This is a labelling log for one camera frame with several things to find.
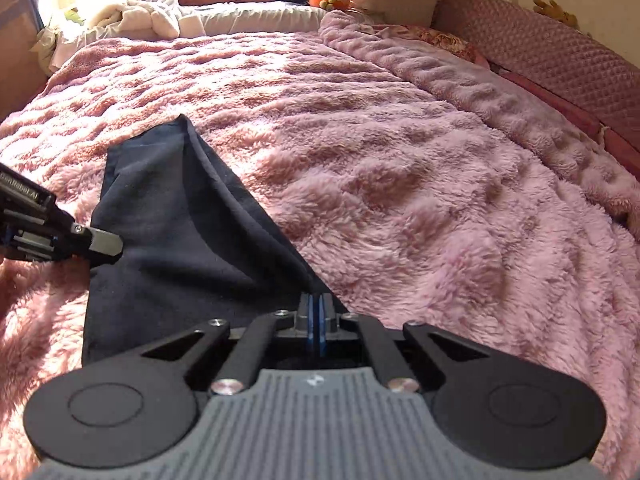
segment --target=black cloth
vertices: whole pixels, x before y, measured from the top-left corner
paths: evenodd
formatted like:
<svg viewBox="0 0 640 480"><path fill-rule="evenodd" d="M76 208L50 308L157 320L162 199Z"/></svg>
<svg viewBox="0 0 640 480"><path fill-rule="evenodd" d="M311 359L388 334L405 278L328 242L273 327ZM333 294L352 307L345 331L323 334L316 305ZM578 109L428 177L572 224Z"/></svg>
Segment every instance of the black cloth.
<svg viewBox="0 0 640 480"><path fill-rule="evenodd" d="M185 116L108 151L92 226L120 235L124 250L92 269L83 364L329 292Z"/></svg>

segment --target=silver bolt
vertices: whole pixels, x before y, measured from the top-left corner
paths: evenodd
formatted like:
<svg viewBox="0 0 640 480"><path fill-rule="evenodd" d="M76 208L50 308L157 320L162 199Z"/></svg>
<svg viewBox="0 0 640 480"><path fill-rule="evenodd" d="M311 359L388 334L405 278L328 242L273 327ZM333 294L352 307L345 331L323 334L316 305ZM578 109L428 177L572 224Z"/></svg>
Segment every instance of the silver bolt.
<svg viewBox="0 0 640 480"><path fill-rule="evenodd" d="M220 379L211 385L211 391L218 395L235 395L244 390L244 384L237 379Z"/></svg>
<svg viewBox="0 0 640 480"><path fill-rule="evenodd" d="M395 394L414 394L420 389L420 384L411 377L396 377L391 379L386 387Z"/></svg>

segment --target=orange stuffed toy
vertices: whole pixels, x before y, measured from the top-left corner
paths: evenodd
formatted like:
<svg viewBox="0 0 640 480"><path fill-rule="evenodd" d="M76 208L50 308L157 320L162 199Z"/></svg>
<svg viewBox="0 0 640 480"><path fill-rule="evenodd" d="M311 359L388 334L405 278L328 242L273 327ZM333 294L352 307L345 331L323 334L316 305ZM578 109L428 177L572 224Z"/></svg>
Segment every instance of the orange stuffed toy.
<svg viewBox="0 0 640 480"><path fill-rule="evenodd" d="M320 7L324 10L347 10L351 5L350 0L309 0L312 7Z"/></svg>

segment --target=crumpled white cloth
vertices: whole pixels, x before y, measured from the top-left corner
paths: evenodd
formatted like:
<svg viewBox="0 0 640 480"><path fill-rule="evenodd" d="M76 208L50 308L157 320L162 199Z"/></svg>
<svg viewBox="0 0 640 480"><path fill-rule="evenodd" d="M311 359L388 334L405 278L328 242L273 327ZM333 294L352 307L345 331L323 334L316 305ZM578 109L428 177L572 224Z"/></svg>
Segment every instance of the crumpled white cloth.
<svg viewBox="0 0 640 480"><path fill-rule="evenodd" d="M110 28L118 34L151 29L161 40L205 36L202 20L178 0L119 0L106 5L86 25L89 29Z"/></svg>

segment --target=pink quilted headboard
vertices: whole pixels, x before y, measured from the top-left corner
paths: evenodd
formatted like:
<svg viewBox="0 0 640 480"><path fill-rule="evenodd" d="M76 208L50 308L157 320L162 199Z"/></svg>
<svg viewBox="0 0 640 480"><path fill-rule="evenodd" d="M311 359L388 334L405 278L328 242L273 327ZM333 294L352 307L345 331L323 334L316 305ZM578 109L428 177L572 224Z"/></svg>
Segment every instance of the pink quilted headboard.
<svg viewBox="0 0 640 480"><path fill-rule="evenodd" d="M640 150L640 70L597 41L504 0L439 0L431 27L594 114Z"/></svg>

